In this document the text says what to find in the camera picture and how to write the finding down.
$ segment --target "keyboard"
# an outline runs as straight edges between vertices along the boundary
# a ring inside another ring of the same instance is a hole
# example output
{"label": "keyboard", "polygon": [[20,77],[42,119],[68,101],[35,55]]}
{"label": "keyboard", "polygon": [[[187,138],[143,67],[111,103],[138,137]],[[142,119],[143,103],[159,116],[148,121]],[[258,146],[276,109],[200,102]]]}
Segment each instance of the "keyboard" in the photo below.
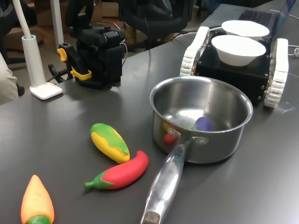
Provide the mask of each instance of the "keyboard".
{"label": "keyboard", "polygon": [[252,21],[266,27],[269,23],[271,16],[272,16],[271,13],[264,13],[264,12],[245,9],[244,12],[238,18],[238,20]]}

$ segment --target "purple toy eggplant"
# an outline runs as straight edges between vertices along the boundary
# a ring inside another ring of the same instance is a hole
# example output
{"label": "purple toy eggplant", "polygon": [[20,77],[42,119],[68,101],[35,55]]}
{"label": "purple toy eggplant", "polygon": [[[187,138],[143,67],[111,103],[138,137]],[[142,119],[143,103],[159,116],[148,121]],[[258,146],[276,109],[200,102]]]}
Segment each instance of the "purple toy eggplant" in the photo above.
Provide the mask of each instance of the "purple toy eggplant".
{"label": "purple toy eggplant", "polygon": [[210,132],[212,130],[212,125],[209,118],[200,117],[196,120],[194,127],[200,131]]}

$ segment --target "orange toy carrot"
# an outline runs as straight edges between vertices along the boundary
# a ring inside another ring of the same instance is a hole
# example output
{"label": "orange toy carrot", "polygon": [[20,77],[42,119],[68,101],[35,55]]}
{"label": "orange toy carrot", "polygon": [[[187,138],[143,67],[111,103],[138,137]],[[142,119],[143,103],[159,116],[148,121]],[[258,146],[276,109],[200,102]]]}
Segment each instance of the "orange toy carrot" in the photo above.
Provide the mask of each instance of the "orange toy carrot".
{"label": "orange toy carrot", "polygon": [[52,224],[54,208],[51,198],[38,176],[33,175],[23,197],[22,224]]}

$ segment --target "saucepan handle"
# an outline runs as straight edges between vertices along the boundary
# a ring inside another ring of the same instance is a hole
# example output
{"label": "saucepan handle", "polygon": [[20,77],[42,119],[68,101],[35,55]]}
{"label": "saucepan handle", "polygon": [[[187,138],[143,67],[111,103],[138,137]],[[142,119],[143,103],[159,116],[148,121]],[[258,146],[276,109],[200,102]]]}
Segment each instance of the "saucepan handle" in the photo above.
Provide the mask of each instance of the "saucepan handle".
{"label": "saucepan handle", "polygon": [[168,154],[149,190],[141,224],[160,224],[166,215],[181,178],[190,141],[178,143]]}

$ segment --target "pot rim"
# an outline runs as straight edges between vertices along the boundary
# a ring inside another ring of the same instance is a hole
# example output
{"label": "pot rim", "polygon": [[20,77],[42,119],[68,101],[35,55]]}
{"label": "pot rim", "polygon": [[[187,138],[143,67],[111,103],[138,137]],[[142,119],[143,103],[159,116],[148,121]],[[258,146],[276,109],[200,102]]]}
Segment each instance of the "pot rim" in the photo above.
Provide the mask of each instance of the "pot rim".
{"label": "pot rim", "polygon": [[[222,85],[225,85],[233,90],[235,90],[237,93],[240,94],[241,97],[244,98],[244,101],[245,103],[247,104],[247,107],[249,109],[249,114],[247,115],[247,118],[241,123],[239,124],[238,126],[236,127],[233,127],[233,128],[230,128],[230,129],[227,129],[227,130],[222,130],[222,131],[214,131],[214,132],[208,132],[208,131],[197,131],[197,130],[192,130],[192,129],[188,129],[188,128],[184,128],[184,127],[181,127],[181,126],[178,126],[177,124],[173,123],[172,121],[168,120],[167,118],[165,118],[162,114],[160,114],[158,112],[158,110],[156,109],[155,105],[154,105],[154,95],[155,93],[160,89],[162,88],[164,85],[166,85],[167,83],[169,82],[173,82],[174,80],[177,80],[177,79],[197,79],[197,80],[201,80],[201,81],[204,81],[204,82],[215,82],[215,83],[220,83]],[[217,80],[217,79],[213,79],[213,78],[207,78],[207,77],[199,77],[199,76],[184,76],[184,77],[174,77],[174,78],[169,78],[169,79],[166,79],[160,83],[158,83],[153,89],[152,91],[150,92],[150,95],[149,95],[149,100],[150,100],[150,104],[152,106],[152,108],[154,109],[154,111],[164,120],[166,120],[167,122],[171,123],[172,125],[176,126],[176,127],[179,127],[185,131],[189,131],[189,132],[192,132],[192,133],[225,133],[225,132],[231,132],[233,130],[236,130],[240,127],[243,127],[245,124],[247,124],[248,121],[250,121],[251,117],[252,117],[252,113],[253,113],[253,106],[252,106],[252,103],[251,101],[249,100],[249,98],[241,91],[239,90],[238,88],[232,86],[231,84],[228,84],[228,83],[225,83],[223,81],[220,81],[220,80]]]}

